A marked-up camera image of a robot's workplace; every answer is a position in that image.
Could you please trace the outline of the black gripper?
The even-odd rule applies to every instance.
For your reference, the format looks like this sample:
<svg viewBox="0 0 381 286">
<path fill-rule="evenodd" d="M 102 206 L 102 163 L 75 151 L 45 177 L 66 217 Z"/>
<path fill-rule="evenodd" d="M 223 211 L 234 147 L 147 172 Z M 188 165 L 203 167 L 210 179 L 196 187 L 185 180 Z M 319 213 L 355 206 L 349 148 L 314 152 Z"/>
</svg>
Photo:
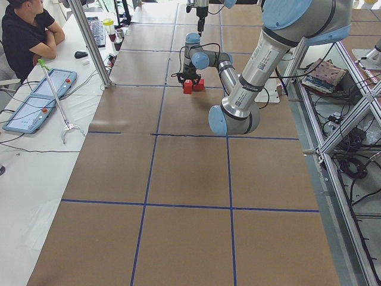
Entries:
<svg viewBox="0 0 381 286">
<path fill-rule="evenodd" d="M 185 80 L 192 80 L 192 90 L 201 91 L 201 79 L 197 80 L 198 74 L 195 67 L 184 67 L 183 78 Z"/>
<path fill-rule="evenodd" d="M 203 26 L 205 24 L 205 17 L 200 17 L 199 20 L 198 20 L 198 34 L 200 36 L 202 36 L 202 33 L 203 33 Z"/>
</svg>

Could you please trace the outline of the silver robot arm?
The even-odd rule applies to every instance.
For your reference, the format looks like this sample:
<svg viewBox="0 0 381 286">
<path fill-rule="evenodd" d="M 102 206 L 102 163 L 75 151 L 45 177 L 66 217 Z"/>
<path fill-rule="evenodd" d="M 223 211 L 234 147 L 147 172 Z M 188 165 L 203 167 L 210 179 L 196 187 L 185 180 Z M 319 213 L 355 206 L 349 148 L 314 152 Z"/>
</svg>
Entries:
<svg viewBox="0 0 381 286">
<path fill-rule="evenodd" d="M 186 3 L 186 13 L 190 13 L 192 9 L 195 9 L 196 16 L 198 17 L 197 31 L 200 36 L 204 31 L 205 19 L 209 15 L 209 4 L 222 4 L 223 7 L 231 9 L 237 0 L 220 0 L 220 1 L 209 1 L 209 0 L 187 0 Z"/>
<path fill-rule="evenodd" d="M 230 56 L 201 46 L 199 33 L 185 37 L 183 71 L 179 82 L 200 83 L 197 70 L 214 67 L 227 96 L 208 113 L 210 129 L 216 135 L 243 135 L 260 122 L 255 98 L 263 90 L 286 52 L 301 41 L 307 45 L 334 43 L 346 38 L 351 27 L 351 1 L 263 1 L 263 26 L 257 47 L 243 72 L 237 74 Z"/>
</svg>

